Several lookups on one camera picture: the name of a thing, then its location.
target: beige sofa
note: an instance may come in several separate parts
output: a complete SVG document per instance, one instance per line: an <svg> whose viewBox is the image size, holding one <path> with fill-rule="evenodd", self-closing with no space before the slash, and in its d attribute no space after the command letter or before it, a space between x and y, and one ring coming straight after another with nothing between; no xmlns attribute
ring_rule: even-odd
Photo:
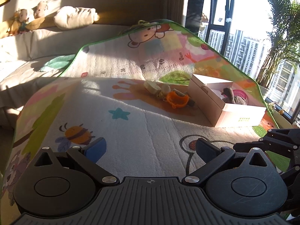
<svg viewBox="0 0 300 225"><path fill-rule="evenodd" d="M62 70L39 72L47 61L76 54L87 43L113 38L128 28L120 25L89 25L61 31L39 29L0 40L0 126L14 128L29 98L55 80Z"/></svg>

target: cardboard box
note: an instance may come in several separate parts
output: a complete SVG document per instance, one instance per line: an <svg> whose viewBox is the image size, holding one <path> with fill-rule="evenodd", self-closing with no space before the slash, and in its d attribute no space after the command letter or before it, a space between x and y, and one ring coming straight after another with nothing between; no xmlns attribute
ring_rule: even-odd
<svg viewBox="0 0 300 225"><path fill-rule="evenodd" d="M213 92L226 87L244 94L247 105L225 103ZM193 74L187 91L216 128L257 126L266 111L262 103L232 81Z"/></svg>

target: sofa backrest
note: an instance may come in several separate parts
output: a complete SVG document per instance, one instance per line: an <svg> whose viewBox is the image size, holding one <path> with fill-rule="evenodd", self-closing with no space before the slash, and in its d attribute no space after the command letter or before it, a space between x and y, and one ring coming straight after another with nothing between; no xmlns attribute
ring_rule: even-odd
<svg viewBox="0 0 300 225"><path fill-rule="evenodd" d="M89 25L67 31L56 27L29 31L1 39L0 60L4 61L4 57L8 57L10 61L29 61L41 57L76 54L85 44L116 37L127 28L121 25Z"/></svg>

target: orange plastic toy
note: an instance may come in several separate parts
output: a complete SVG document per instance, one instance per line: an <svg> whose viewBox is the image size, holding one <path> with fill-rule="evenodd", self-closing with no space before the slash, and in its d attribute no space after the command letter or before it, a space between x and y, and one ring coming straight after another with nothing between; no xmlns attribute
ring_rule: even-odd
<svg viewBox="0 0 300 225"><path fill-rule="evenodd" d="M185 107L188 103L189 97L188 95L185 95L183 97L176 94L176 92L171 91L167 94L167 102L170 103L170 105L175 108L182 108Z"/></svg>

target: silver bolt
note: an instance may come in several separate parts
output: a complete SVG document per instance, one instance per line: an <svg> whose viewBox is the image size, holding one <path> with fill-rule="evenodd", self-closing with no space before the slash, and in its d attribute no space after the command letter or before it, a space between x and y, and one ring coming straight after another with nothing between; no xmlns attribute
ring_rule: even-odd
<svg viewBox="0 0 300 225"><path fill-rule="evenodd" d="M200 181L200 179L196 176L187 176L184 178L184 180L187 182L187 183L197 183Z"/></svg>
<svg viewBox="0 0 300 225"><path fill-rule="evenodd" d="M102 179L102 182L107 183L107 184L112 184L116 181L117 181L116 177L113 177L113 176L106 176Z"/></svg>

